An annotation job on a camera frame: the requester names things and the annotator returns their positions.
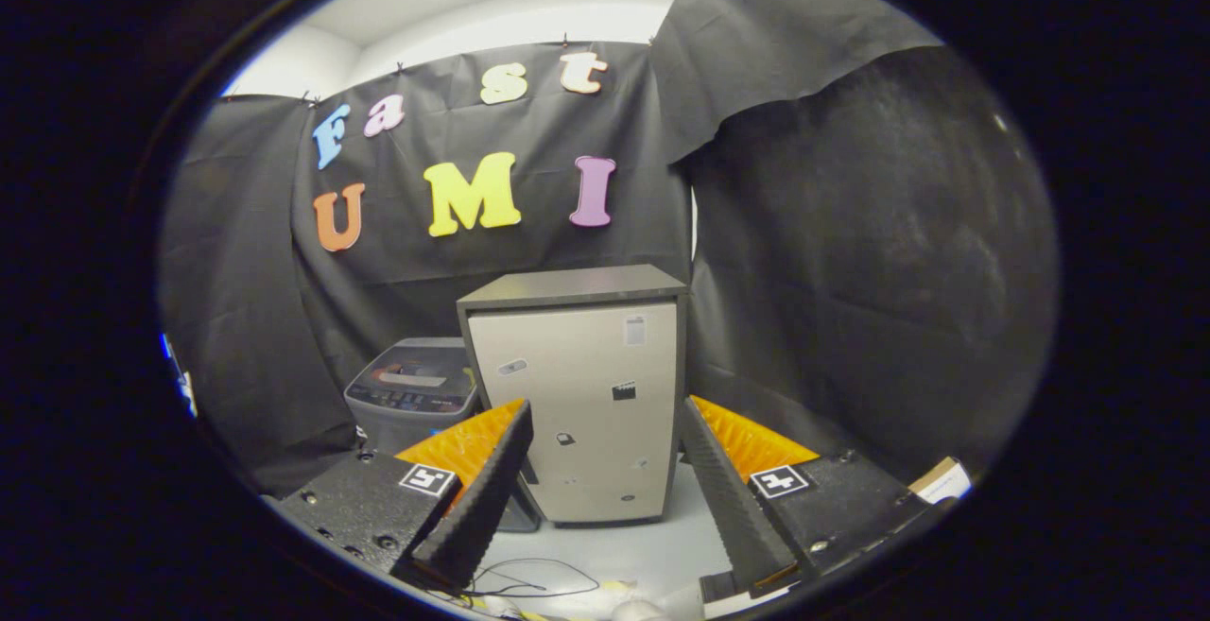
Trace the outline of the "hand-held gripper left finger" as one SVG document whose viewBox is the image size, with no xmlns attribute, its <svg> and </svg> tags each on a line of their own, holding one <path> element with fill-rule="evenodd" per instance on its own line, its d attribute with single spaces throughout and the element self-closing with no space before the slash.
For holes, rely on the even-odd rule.
<svg viewBox="0 0 1210 621">
<path fill-rule="evenodd" d="M 409 449 L 342 458 L 275 508 L 385 577 L 456 594 L 492 542 L 532 442 L 513 399 Z"/>
</svg>

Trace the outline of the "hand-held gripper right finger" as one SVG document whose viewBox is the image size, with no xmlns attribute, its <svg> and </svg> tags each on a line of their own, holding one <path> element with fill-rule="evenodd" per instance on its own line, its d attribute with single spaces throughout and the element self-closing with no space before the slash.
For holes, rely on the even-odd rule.
<svg viewBox="0 0 1210 621">
<path fill-rule="evenodd" d="M 926 501 L 853 449 L 823 455 L 696 396 L 680 418 L 742 594 L 830 585 L 920 539 L 950 505 Z"/>
</svg>

